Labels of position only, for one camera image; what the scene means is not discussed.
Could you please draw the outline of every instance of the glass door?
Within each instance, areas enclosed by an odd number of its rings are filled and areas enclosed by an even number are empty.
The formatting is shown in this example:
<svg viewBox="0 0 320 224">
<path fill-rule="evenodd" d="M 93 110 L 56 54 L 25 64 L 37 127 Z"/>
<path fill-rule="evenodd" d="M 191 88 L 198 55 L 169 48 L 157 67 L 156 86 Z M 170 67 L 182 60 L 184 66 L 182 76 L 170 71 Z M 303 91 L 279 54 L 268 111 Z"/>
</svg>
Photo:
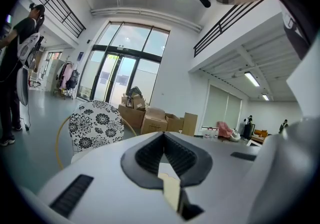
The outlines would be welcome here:
<svg viewBox="0 0 320 224">
<path fill-rule="evenodd" d="M 113 86 L 110 93 L 110 100 L 106 99 L 112 106 L 118 108 L 121 104 L 121 97 L 126 93 L 130 77 L 132 76 L 136 58 L 120 56 L 118 60 L 118 68 L 116 75 L 114 76 Z"/>
<path fill-rule="evenodd" d="M 112 88 L 110 81 L 118 60 L 119 56 L 107 53 L 100 74 L 97 74 L 98 79 L 96 78 L 97 81 L 95 81 L 96 87 L 93 96 L 94 100 L 105 101 L 109 87 L 111 86 L 110 88 Z"/>
</svg>

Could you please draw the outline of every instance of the desk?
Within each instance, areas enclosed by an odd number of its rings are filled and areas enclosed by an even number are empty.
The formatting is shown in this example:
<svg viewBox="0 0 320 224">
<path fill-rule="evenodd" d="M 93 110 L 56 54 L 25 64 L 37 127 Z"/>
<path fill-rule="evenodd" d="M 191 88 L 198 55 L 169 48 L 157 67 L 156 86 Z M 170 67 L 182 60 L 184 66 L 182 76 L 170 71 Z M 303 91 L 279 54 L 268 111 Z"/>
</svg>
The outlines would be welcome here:
<svg viewBox="0 0 320 224">
<path fill-rule="evenodd" d="M 251 140 L 253 140 L 254 142 L 261 143 L 261 144 L 263 144 L 265 142 L 265 138 L 264 137 L 258 137 L 258 136 L 255 136 L 255 135 L 251 136 Z"/>
</svg>

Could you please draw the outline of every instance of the black rubber flap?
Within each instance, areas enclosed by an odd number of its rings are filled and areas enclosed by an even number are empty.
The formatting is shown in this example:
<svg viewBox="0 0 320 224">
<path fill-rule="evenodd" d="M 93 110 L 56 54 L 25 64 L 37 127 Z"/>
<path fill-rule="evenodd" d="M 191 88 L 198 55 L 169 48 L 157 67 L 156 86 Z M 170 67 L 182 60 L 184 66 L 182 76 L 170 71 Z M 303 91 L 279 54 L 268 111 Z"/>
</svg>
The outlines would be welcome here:
<svg viewBox="0 0 320 224">
<path fill-rule="evenodd" d="M 93 179 L 90 176 L 79 175 L 50 205 L 51 209 L 68 218 Z"/>
<path fill-rule="evenodd" d="M 163 181 L 158 178 L 158 171 L 164 153 L 179 176 L 181 187 L 200 184 L 213 165 L 211 156 L 205 150 L 169 132 L 159 132 L 129 148 L 122 155 L 122 170 L 142 188 L 163 189 Z"/>
</svg>

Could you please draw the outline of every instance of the black pants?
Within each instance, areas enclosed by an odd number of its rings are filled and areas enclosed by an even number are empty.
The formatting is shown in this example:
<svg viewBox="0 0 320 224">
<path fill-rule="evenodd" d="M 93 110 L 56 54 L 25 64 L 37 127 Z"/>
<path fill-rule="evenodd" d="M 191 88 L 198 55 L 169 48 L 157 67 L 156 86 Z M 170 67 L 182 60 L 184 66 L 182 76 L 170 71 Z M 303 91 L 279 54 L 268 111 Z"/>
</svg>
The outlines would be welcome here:
<svg viewBox="0 0 320 224">
<path fill-rule="evenodd" d="M 20 102 L 16 81 L 0 83 L 0 116 L 3 136 L 12 136 L 12 126 L 20 127 Z"/>
</svg>

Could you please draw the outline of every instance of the black shirt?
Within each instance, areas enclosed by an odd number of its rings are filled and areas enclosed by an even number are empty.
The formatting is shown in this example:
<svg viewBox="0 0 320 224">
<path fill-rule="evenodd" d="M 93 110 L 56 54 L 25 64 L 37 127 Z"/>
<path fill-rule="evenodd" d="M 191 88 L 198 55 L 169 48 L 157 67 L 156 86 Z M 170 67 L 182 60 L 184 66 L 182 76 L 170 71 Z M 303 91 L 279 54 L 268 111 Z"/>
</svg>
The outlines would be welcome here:
<svg viewBox="0 0 320 224">
<path fill-rule="evenodd" d="M 317 8 L 318 0 L 280 0 L 286 9 L 291 13 L 297 23 L 297 28 L 300 31 L 306 47 L 301 45 L 299 39 L 294 38 L 290 31 L 286 31 L 288 39 L 298 53 L 300 59 L 307 54 L 309 47 L 312 45 L 317 32 L 320 28 L 320 15 Z"/>
<path fill-rule="evenodd" d="M 20 44 L 30 37 L 35 32 L 35 20 L 32 18 L 25 18 L 13 27 L 19 35 Z M 18 36 L 16 36 L 7 46 L 0 67 L 0 80 L 5 80 L 10 72 L 14 71 L 8 77 L 8 81 L 16 79 L 17 71 L 21 68 L 22 64 L 18 61 Z"/>
</svg>

